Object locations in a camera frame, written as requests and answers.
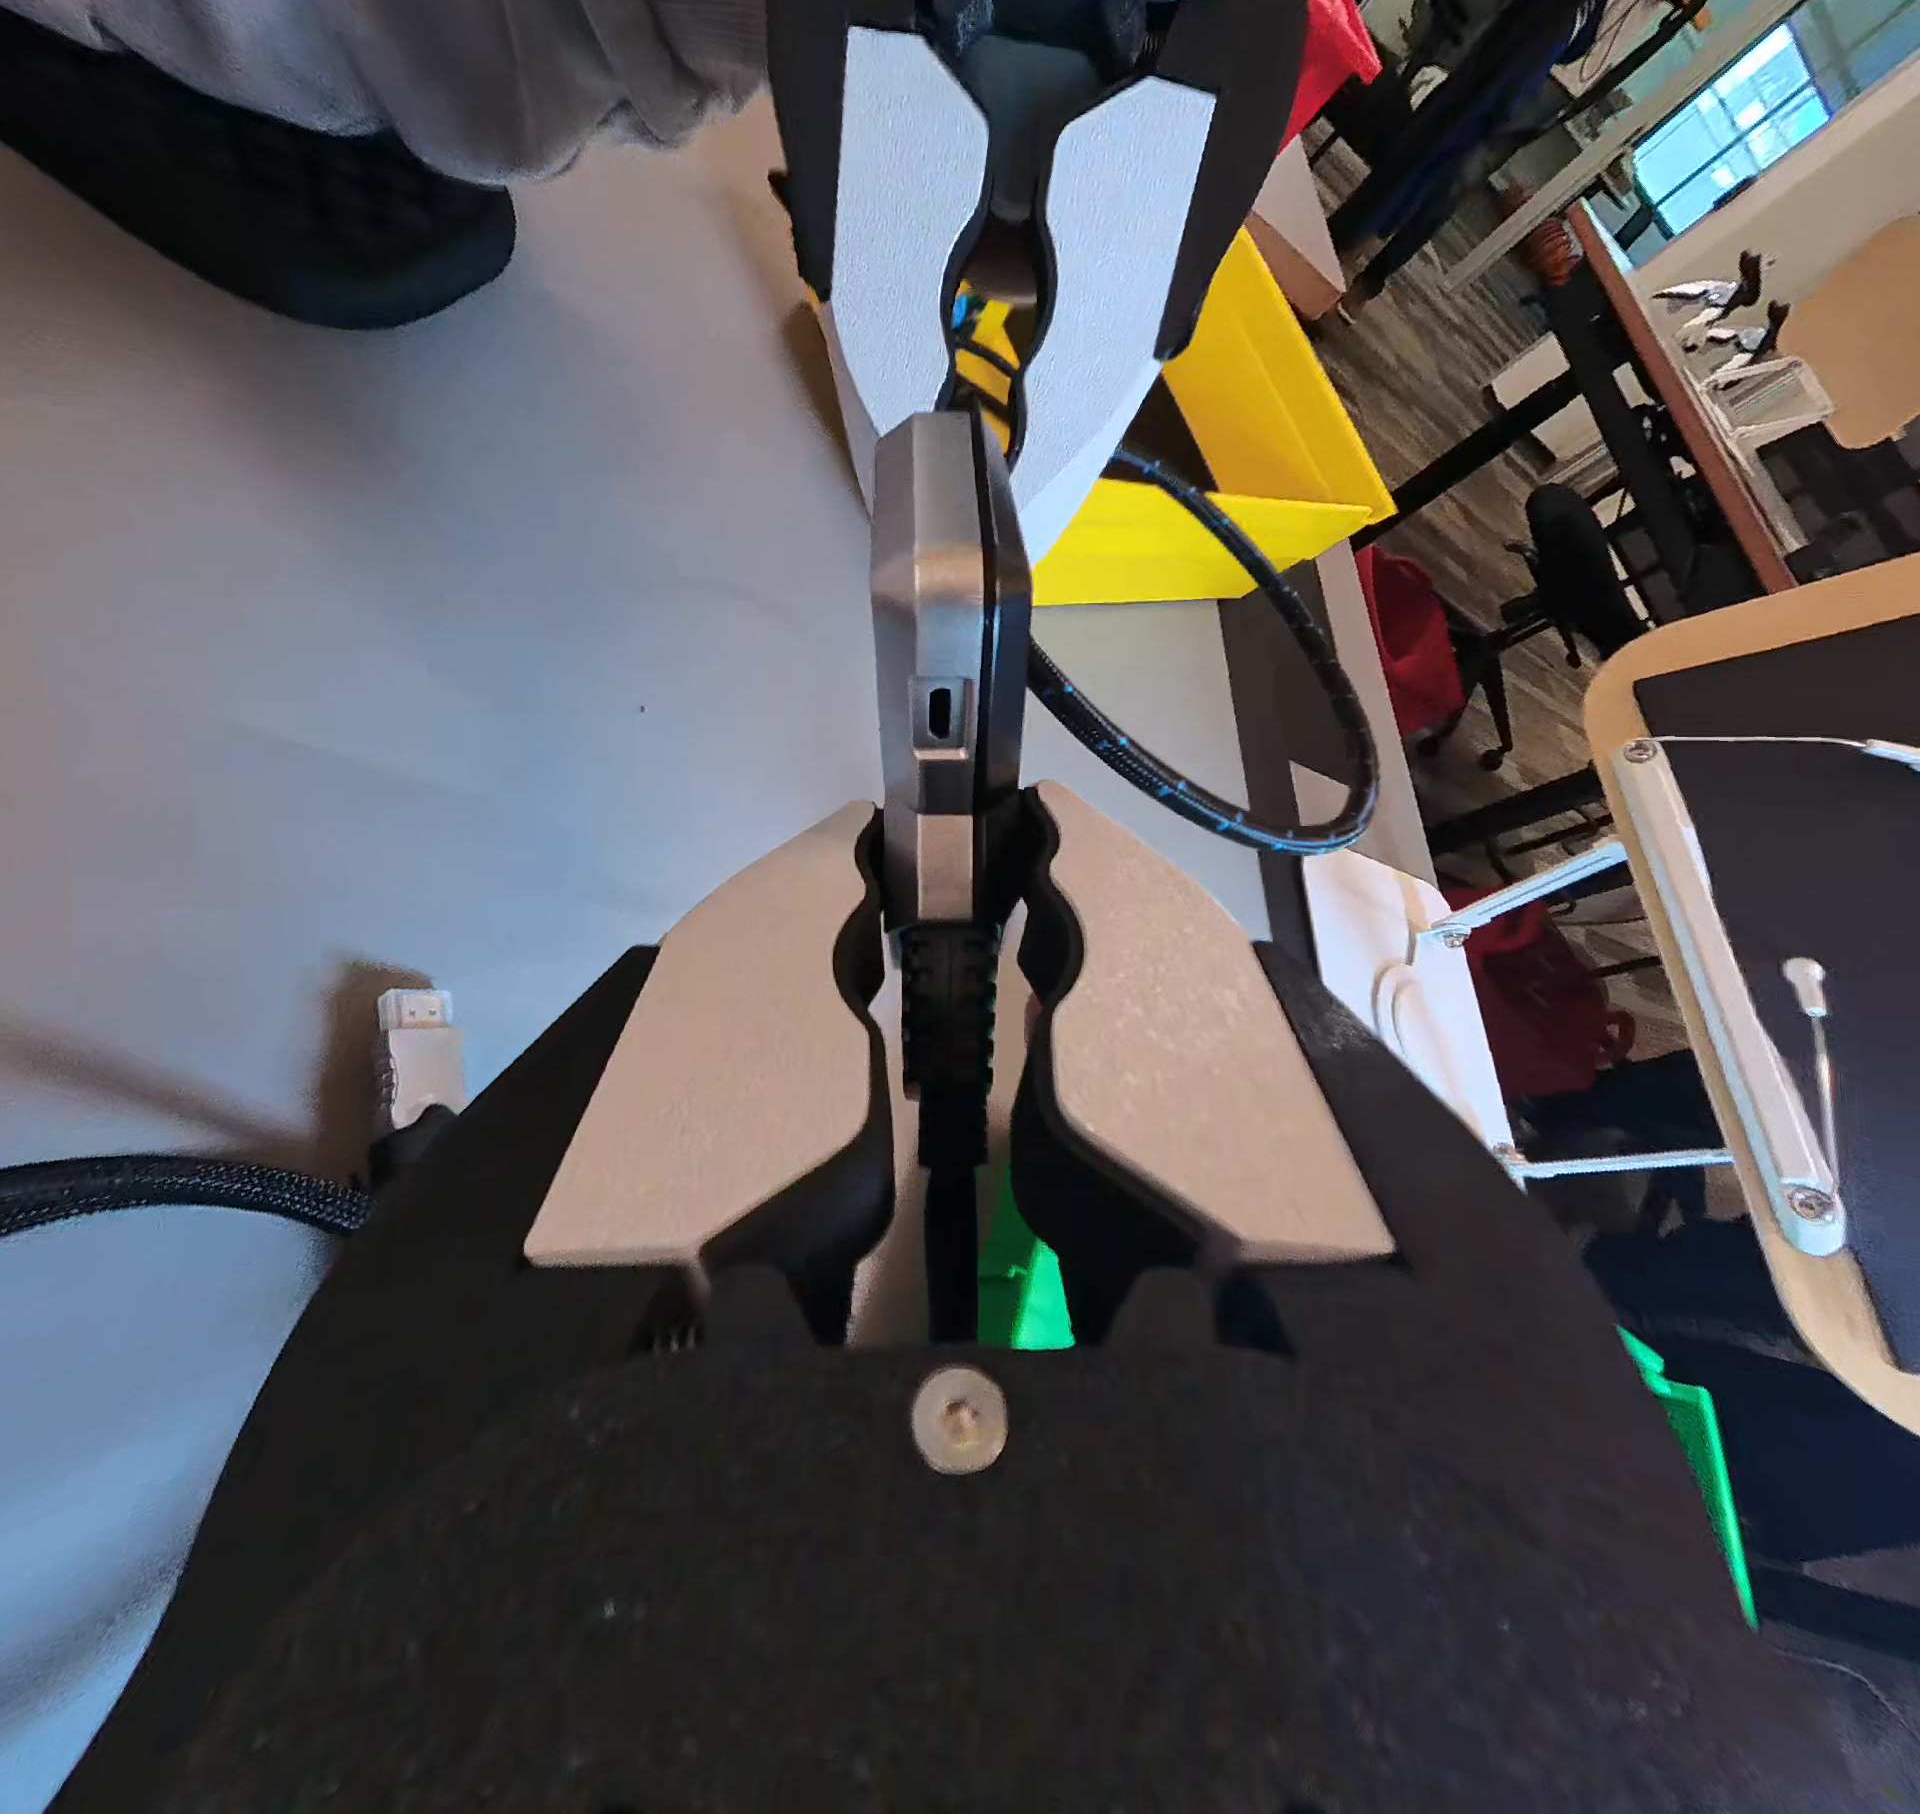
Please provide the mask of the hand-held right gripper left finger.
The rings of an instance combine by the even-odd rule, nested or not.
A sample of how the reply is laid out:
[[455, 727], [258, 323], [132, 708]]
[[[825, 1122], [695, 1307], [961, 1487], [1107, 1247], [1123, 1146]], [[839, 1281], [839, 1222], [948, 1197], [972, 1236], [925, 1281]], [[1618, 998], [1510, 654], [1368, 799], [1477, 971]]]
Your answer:
[[880, 813], [852, 803], [663, 938], [522, 1241], [534, 1269], [648, 1269], [698, 1301], [783, 1277], [841, 1347], [897, 1201]]

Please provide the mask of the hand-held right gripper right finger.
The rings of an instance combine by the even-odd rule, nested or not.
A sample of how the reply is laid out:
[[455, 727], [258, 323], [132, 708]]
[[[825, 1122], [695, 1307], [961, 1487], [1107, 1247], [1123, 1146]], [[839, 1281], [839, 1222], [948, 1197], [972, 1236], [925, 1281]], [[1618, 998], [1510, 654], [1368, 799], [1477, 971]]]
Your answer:
[[1217, 900], [1059, 782], [1022, 797], [1018, 966], [1034, 1012], [1008, 1185], [1053, 1253], [1074, 1347], [1139, 1279], [1394, 1259], [1395, 1238], [1256, 943]]

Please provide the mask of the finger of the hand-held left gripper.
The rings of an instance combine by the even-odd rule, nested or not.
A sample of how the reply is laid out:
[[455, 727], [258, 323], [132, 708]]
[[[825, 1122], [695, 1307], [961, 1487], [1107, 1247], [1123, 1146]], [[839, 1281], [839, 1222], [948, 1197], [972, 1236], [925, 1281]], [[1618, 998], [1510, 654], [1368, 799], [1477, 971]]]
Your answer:
[[848, 30], [819, 327], [864, 501], [878, 443], [953, 383], [957, 262], [984, 224], [987, 143], [982, 107], [927, 41]]
[[1054, 143], [1038, 199], [1048, 291], [1022, 367], [1012, 491], [1030, 559], [1068, 529], [1154, 384], [1216, 100], [1135, 79]]

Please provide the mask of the yellow plastic bin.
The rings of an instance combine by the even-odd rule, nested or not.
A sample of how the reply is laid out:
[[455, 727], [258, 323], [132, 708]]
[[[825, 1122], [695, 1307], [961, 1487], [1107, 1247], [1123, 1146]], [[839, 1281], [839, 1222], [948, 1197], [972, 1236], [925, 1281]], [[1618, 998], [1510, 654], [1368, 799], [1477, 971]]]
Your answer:
[[[1236, 236], [1187, 350], [1123, 432], [1205, 487], [1279, 568], [1381, 523], [1392, 500], [1312, 344], [1249, 235]], [[1047, 555], [1038, 608], [1232, 603], [1246, 568], [1160, 489], [1111, 469]]]

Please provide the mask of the black adapter hub with cable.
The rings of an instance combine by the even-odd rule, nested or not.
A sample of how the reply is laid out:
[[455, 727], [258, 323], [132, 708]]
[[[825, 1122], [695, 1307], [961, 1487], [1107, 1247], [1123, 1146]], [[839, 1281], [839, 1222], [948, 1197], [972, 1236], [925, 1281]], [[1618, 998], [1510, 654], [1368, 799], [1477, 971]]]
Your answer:
[[[878, 448], [872, 613], [885, 801], [878, 810], [883, 960], [900, 979], [900, 1051], [927, 1173], [959, 1191], [986, 1149], [1005, 844], [1018, 837], [1030, 630], [1027, 556], [998, 438], [978, 412], [917, 414]], [[431, 1403], [504, 1391], [510, 1371], [661, 1371], [780, 1361], [843, 1374], [783, 1277], [725, 1273], [706, 1301], [648, 1269], [534, 1269], [522, 1241], [661, 941], [628, 949], [463, 1116], [444, 1101], [388, 1133], [375, 1191], [184, 1158], [44, 1163], [3, 1173], [3, 1253], [62, 1230], [166, 1212], [286, 1220], [338, 1253], [312, 1308], [308, 1371], [353, 1367]]]

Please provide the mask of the braided hdmi cable green plugs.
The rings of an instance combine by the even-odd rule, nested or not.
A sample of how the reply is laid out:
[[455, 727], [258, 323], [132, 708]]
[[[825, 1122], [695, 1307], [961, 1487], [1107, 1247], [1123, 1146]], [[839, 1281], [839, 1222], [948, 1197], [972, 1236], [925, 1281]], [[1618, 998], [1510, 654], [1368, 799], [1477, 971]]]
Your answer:
[[1224, 549], [1238, 562], [1253, 589], [1234, 603], [1256, 598], [1286, 630], [1330, 724], [1347, 754], [1347, 789], [1340, 811], [1319, 824], [1281, 827], [1246, 807], [1228, 805], [1219, 795], [1205, 790], [1158, 757], [1131, 730], [1106, 715], [1097, 702], [1074, 682], [1040, 642], [1027, 645], [1025, 683], [1069, 739], [1099, 766], [1107, 767], [1129, 789], [1146, 797], [1163, 811], [1232, 844], [1256, 852], [1281, 857], [1323, 857], [1352, 846], [1373, 824], [1381, 790], [1381, 754], [1352, 683], [1320, 619], [1312, 613], [1302, 592], [1288, 583], [1294, 568], [1279, 568], [1241, 533], [1236, 523], [1209, 498], [1204, 485], [1169, 470], [1155, 450], [1136, 450], [1123, 443], [1107, 458], [1100, 479], [1115, 469], [1122, 476], [1146, 483], [1184, 508]]

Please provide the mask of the green plastic bin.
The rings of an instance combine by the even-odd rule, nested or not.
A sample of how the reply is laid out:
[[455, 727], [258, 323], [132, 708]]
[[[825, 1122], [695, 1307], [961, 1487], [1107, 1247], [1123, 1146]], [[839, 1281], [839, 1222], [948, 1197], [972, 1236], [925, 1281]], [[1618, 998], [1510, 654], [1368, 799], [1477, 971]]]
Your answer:
[[[986, 1347], [1018, 1350], [1063, 1350], [1075, 1345], [1072, 1314], [1054, 1251], [1020, 1214], [1005, 1190], [992, 1209], [978, 1260], [978, 1320]], [[1735, 1590], [1748, 1628], [1758, 1611], [1741, 1539], [1741, 1515], [1722, 1444], [1715, 1398], [1707, 1387], [1684, 1383], [1668, 1361], [1642, 1337], [1618, 1328], [1618, 1342], [1634, 1361], [1644, 1387], [1660, 1403], [1668, 1428], [1693, 1469], [1694, 1487], [1708, 1515], [1717, 1548]]]

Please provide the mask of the wooden desk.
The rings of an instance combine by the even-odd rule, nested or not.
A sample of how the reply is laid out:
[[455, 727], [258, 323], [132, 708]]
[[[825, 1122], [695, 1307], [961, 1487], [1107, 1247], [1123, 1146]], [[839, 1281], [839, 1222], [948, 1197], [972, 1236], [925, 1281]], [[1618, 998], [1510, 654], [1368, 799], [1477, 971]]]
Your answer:
[[1337, 309], [1347, 282], [1299, 139], [1274, 156], [1243, 229], [1304, 325]]

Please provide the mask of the red bag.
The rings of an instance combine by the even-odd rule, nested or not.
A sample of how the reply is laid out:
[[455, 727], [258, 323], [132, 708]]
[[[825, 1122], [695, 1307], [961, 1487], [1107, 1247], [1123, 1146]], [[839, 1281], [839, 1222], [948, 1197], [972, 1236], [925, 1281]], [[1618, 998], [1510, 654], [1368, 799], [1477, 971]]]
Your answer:
[[1634, 1018], [1613, 1007], [1544, 903], [1475, 929], [1463, 955], [1509, 1104], [1587, 1094], [1632, 1053]]
[[1398, 739], [1431, 739], [1467, 702], [1448, 608], [1410, 559], [1373, 546], [1358, 553], [1355, 567]]

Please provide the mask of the black office chair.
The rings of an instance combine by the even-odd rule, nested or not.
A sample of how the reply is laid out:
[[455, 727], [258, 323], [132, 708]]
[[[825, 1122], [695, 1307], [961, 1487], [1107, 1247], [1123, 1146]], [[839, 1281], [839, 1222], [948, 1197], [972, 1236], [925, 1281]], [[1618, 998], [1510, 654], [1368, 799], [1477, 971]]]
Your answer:
[[1502, 767], [1515, 748], [1512, 715], [1504, 686], [1504, 658], [1553, 637], [1567, 673], [1577, 675], [1609, 661], [1638, 639], [1646, 621], [1616, 568], [1616, 555], [1595, 512], [1563, 485], [1536, 487], [1524, 500], [1524, 539], [1507, 544], [1529, 579], [1529, 589], [1500, 603], [1500, 623], [1483, 628], [1439, 598], [1441, 661], [1459, 683], [1439, 721], [1419, 727], [1414, 753], [1427, 762], [1452, 741], [1471, 702], [1482, 699], [1494, 724], [1494, 747], [1477, 766]]

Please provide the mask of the brown desk black legs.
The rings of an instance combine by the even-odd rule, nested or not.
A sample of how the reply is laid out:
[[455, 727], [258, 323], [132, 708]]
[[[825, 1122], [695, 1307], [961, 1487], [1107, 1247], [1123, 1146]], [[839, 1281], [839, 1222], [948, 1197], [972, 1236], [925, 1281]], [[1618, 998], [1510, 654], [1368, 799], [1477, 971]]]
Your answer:
[[1616, 479], [1638, 508], [1668, 576], [1675, 579], [1693, 555], [1693, 533], [1672, 460], [1646, 438], [1636, 409], [1618, 384], [1630, 373], [1646, 401], [1665, 419], [1693, 476], [1715, 507], [1715, 525], [1743, 556], [1757, 592], [1786, 593], [1797, 585], [1789, 568], [1793, 523], [1768, 512], [1757, 483], [1701, 397], [1677, 352], [1660, 334], [1644, 294], [1632, 287], [1630, 266], [1614, 239], [1595, 221], [1585, 200], [1563, 215], [1576, 260], [1568, 276], [1548, 288], [1548, 325], [1564, 370], [1533, 387], [1510, 408], [1488, 421], [1434, 458], [1392, 494], [1384, 519], [1367, 526], [1355, 546], [1368, 546], [1398, 532], [1461, 483], [1512, 452], [1553, 414], [1580, 401], [1591, 416], [1600, 443], [1613, 458]]

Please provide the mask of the clear rack with devices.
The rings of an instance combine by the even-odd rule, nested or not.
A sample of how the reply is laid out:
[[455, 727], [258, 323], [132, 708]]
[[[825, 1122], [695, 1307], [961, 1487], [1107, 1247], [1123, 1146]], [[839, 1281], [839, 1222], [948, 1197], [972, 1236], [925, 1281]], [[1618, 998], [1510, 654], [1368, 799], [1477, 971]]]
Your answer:
[[1835, 412], [1811, 365], [1783, 348], [1791, 303], [1768, 294], [1768, 266], [1760, 251], [1744, 249], [1730, 276], [1668, 284], [1649, 299], [1681, 373], [1723, 430], [1750, 448]]

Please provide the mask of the black mesh cushion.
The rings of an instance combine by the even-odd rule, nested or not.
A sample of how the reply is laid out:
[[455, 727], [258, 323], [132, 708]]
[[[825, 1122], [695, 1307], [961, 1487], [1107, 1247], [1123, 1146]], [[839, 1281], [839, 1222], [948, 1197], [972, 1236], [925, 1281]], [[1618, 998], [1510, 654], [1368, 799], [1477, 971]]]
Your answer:
[[2, 143], [205, 284], [336, 332], [444, 314], [513, 260], [505, 191], [315, 133], [3, 12]]

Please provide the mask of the tan rounded board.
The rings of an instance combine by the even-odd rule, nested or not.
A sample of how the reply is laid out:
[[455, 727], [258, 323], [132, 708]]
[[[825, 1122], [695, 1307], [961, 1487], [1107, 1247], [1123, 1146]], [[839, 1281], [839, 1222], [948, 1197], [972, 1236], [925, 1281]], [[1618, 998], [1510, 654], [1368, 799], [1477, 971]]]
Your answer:
[[1918, 215], [1884, 224], [1799, 299], [1780, 338], [1832, 401], [1843, 450], [1896, 440], [1918, 416]]

